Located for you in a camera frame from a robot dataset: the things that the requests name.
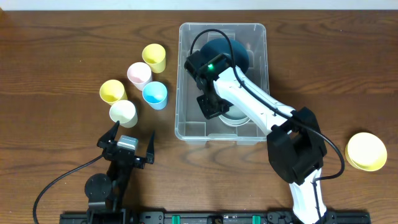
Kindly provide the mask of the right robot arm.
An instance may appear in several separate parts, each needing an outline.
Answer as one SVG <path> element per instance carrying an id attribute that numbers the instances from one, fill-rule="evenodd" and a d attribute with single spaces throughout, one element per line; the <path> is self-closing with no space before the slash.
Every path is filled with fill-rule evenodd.
<path id="1" fill-rule="evenodd" d="M 197 101 L 206 119 L 235 106 L 267 135 L 269 162 L 289 184 L 294 215 L 302 223 L 321 223 L 326 206 L 318 181 L 327 138 L 320 132 L 314 113 L 275 100 L 245 76 L 233 56 L 209 58 L 196 51 L 187 57 L 184 68 L 203 92 Z"/>

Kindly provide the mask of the light grey small bowl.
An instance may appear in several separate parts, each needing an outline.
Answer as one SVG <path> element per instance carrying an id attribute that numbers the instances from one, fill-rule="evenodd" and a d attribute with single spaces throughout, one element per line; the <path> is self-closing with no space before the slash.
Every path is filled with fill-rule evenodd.
<path id="1" fill-rule="evenodd" d="M 247 117 L 247 115 L 236 106 L 230 106 L 229 111 L 222 115 L 230 119 L 242 119 Z"/>

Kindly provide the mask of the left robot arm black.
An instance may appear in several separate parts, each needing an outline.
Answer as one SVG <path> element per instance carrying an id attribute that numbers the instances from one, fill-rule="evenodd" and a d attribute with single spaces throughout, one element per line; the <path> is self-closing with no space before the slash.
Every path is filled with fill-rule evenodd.
<path id="1" fill-rule="evenodd" d="M 101 156 L 110 161 L 107 173 L 92 175 L 85 184 L 88 197 L 88 224 L 138 223 L 136 212 L 123 208 L 123 197 L 133 169 L 143 169 L 155 160 L 152 134 L 144 157 L 136 155 L 138 140 L 122 135 L 115 140 L 119 122 L 103 134 L 97 142 L 102 148 Z"/>

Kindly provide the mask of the dark blue bowl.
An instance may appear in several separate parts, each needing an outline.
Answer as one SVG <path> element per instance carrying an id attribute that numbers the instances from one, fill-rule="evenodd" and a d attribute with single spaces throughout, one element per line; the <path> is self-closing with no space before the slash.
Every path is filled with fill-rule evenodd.
<path id="1" fill-rule="evenodd" d="M 249 68 L 249 55 L 242 44 L 235 40 L 230 40 L 235 64 L 246 73 Z M 228 41 L 225 38 L 214 39 L 206 43 L 200 52 L 204 54 L 206 58 L 213 59 L 219 54 L 225 54 L 229 59 L 231 59 L 231 51 L 229 48 Z"/>

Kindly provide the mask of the white small bowl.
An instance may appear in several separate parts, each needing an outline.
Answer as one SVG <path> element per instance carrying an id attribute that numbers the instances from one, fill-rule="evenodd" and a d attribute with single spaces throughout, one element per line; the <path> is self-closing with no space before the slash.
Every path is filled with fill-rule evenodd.
<path id="1" fill-rule="evenodd" d="M 227 126 L 231 126 L 231 127 L 238 127 L 238 126 L 242 126 L 245 125 L 246 123 L 248 123 L 250 121 L 249 117 L 245 117 L 242 119 L 230 119 L 227 118 L 223 115 L 219 116 L 219 119 Z"/>

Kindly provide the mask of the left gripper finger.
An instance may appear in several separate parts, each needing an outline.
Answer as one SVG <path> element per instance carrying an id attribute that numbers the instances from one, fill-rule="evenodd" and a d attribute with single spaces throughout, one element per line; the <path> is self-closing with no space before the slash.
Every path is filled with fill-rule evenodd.
<path id="1" fill-rule="evenodd" d="M 154 138 L 155 138 L 155 132 L 152 133 L 146 150 L 146 163 L 148 164 L 153 164 L 155 160 Z"/>
<path id="2" fill-rule="evenodd" d="M 109 146 L 112 146 L 114 144 L 114 139 L 118 132 L 119 125 L 119 121 L 115 122 L 113 127 L 98 139 L 96 145 L 100 148 L 108 148 Z"/>

